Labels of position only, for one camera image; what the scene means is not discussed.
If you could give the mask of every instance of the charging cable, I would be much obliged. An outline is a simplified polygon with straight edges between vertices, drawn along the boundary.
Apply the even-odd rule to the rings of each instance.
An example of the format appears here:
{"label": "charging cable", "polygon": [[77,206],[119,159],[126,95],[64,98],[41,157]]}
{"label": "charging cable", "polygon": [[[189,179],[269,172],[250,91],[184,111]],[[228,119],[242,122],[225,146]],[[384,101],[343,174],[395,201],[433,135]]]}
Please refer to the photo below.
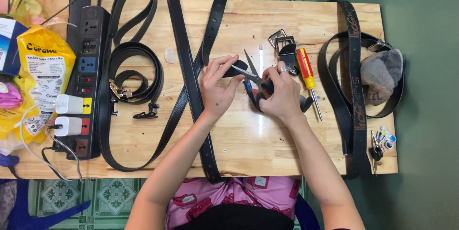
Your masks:
{"label": "charging cable", "polygon": [[[43,103],[40,103],[40,104],[52,104],[54,105],[54,102],[43,102]],[[22,115],[22,119],[21,119],[21,122],[19,124],[19,133],[21,135],[21,140],[22,140],[22,143],[24,144],[24,147],[34,156],[34,157],[37,157],[39,160],[41,160],[43,163],[47,164],[50,168],[52,168],[57,175],[59,175],[59,177],[63,180],[66,180],[66,181],[72,181],[70,179],[67,179],[65,178],[53,165],[51,165],[49,162],[45,161],[43,158],[39,157],[37,154],[35,154],[28,146],[27,146],[27,143],[24,139],[24,134],[22,133],[22,128],[23,128],[23,125],[24,125],[24,120],[27,116],[27,114],[32,110],[34,109],[35,107],[39,106],[40,104],[35,104],[33,105],[31,108],[29,108],[23,115]],[[79,162],[79,159],[78,159],[78,156],[75,154],[75,152],[70,148],[68,147],[67,145],[65,145],[62,141],[60,140],[57,140],[56,138],[54,138],[53,136],[51,136],[51,134],[49,134],[49,129],[51,129],[52,127],[47,127],[46,130],[44,131],[44,133],[48,136],[48,138],[54,140],[55,142],[59,143],[61,146],[63,146],[65,149],[67,149],[72,155],[73,157],[75,157],[75,161],[77,162],[77,173],[78,173],[78,178],[80,180],[80,182],[84,183],[86,182],[88,179],[83,179],[83,177],[81,176],[81,172],[80,172],[80,162]]]}

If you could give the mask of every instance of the power strip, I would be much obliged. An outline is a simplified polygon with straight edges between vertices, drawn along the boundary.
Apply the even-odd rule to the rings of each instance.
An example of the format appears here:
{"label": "power strip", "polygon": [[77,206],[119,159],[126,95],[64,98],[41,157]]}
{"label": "power strip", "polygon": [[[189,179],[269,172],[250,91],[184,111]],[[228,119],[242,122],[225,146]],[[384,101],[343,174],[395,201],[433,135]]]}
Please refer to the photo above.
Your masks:
{"label": "power strip", "polygon": [[[83,98],[83,113],[78,115],[60,114],[59,116],[79,117],[82,119],[81,134],[56,137],[56,139],[70,146],[80,160],[88,160],[100,156],[98,136],[95,129],[94,112],[95,98],[98,95],[100,74],[103,57],[110,55],[106,50],[108,37],[108,23],[110,14],[99,6],[86,6],[83,8],[80,35],[81,47],[72,70],[66,94]],[[66,152],[67,159],[75,158],[58,143],[56,152]]]}

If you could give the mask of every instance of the wooden table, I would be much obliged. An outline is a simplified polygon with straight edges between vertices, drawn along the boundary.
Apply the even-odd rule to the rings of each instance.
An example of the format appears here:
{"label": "wooden table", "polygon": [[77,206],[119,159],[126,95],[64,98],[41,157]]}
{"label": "wooden table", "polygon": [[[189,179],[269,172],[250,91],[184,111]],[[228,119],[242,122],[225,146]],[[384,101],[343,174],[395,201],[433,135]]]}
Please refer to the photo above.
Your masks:
{"label": "wooden table", "polygon": [[[53,14],[68,3],[68,0],[39,1],[49,14]],[[201,44],[212,1],[181,0],[193,55],[196,55]],[[110,11],[112,2],[113,0],[103,0],[102,6]],[[148,0],[128,0],[124,6],[120,25],[138,14],[147,3]],[[353,5],[357,11],[362,31],[384,39],[379,4]],[[212,49],[211,58],[239,54],[241,59],[246,61],[243,52],[243,49],[246,49],[249,55],[253,56],[258,71],[263,71],[277,62],[274,49],[268,42],[268,37],[282,28],[288,35],[295,37],[300,47],[306,49],[313,70],[317,72],[317,55],[320,48],[325,41],[338,32],[338,17],[341,17],[342,13],[337,10],[336,3],[229,0],[219,34]],[[60,17],[66,19],[68,14],[64,12],[60,14]],[[54,25],[52,29],[65,37],[65,26]],[[128,41],[134,32],[135,30],[131,30],[122,42]],[[167,48],[173,48],[175,55],[177,53],[166,0],[158,0],[158,10],[141,42],[149,46],[160,58],[165,72],[164,87],[158,100],[161,108],[158,109],[157,119],[132,119],[133,115],[147,110],[147,104],[118,104],[116,107],[119,116],[112,116],[110,145],[117,161],[128,167],[143,164],[153,154],[183,86],[178,59],[174,64],[164,61],[164,52]],[[262,51],[259,50],[260,44],[263,46]],[[329,47],[330,54],[336,49],[337,43],[332,43]],[[369,54],[370,52],[362,49],[363,59]],[[144,57],[129,58],[122,64],[119,71],[125,69],[139,71],[150,82],[154,77],[152,66]],[[228,80],[222,80],[222,84],[226,85]],[[307,96],[304,84],[300,82],[299,78],[296,80],[301,84],[302,94]],[[344,174],[346,167],[335,115],[319,77],[316,77],[316,84],[316,95],[320,96],[318,103],[324,120],[318,120],[314,106],[306,112],[306,116],[314,133],[324,145],[339,172]],[[137,85],[136,80],[129,80],[124,87]],[[376,114],[381,109],[382,105],[379,107],[367,106],[369,114]],[[109,167],[101,156],[90,161],[81,161],[81,172],[84,177],[90,178],[146,178],[192,123],[190,110],[187,106],[162,155],[144,170],[122,173]],[[381,126],[385,126],[390,133],[395,134],[393,115],[382,119],[368,120],[368,145],[371,143],[370,129],[377,131]],[[211,135],[217,164],[223,176],[301,174],[295,144],[287,128],[280,121],[257,112],[250,103],[242,84],[237,89],[233,104],[211,130]],[[40,145],[30,145],[37,154],[40,154],[44,146],[51,146],[51,141],[47,139]],[[63,175],[77,178],[74,161],[66,160],[63,153],[51,151],[47,153],[51,163]],[[19,176],[31,179],[56,178],[48,166],[32,157],[27,150],[15,151],[13,155],[20,157],[20,163],[16,165]],[[382,164],[378,166],[378,174],[397,173],[396,147],[392,150],[386,150],[381,162]],[[193,162],[188,177],[203,176],[201,161],[198,156]],[[0,168],[0,178],[12,178],[12,175],[7,168]]]}

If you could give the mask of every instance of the pink cloth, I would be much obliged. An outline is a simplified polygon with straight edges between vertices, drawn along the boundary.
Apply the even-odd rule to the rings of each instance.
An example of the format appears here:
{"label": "pink cloth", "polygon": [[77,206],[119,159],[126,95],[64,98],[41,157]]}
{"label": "pink cloth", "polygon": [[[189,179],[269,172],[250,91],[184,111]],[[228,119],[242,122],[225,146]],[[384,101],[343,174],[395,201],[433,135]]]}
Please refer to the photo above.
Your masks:
{"label": "pink cloth", "polygon": [[19,90],[10,83],[5,84],[8,88],[7,93],[0,93],[0,108],[11,109],[22,104],[22,97]]}
{"label": "pink cloth", "polygon": [[185,178],[169,202],[167,229],[186,224],[208,208],[222,203],[259,206],[284,213],[295,220],[295,203],[301,180],[287,176],[231,178],[210,184],[205,178]]}

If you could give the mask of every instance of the right hand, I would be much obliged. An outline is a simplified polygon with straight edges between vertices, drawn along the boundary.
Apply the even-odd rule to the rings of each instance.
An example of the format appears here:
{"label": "right hand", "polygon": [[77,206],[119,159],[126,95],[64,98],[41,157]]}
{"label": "right hand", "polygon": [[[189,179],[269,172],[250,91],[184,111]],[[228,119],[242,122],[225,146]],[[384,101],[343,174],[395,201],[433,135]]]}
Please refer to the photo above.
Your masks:
{"label": "right hand", "polygon": [[[295,82],[288,71],[280,72],[285,63],[280,61],[274,67],[263,71],[263,79],[268,76],[273,81],[274,93],[267,100],[260,100],[260,109],[268,115],[278,117],[285,124],[292,118],[303,115],[300,108],[300,84]],[[258,90],[253,89],[252,93],[257,96]]]}

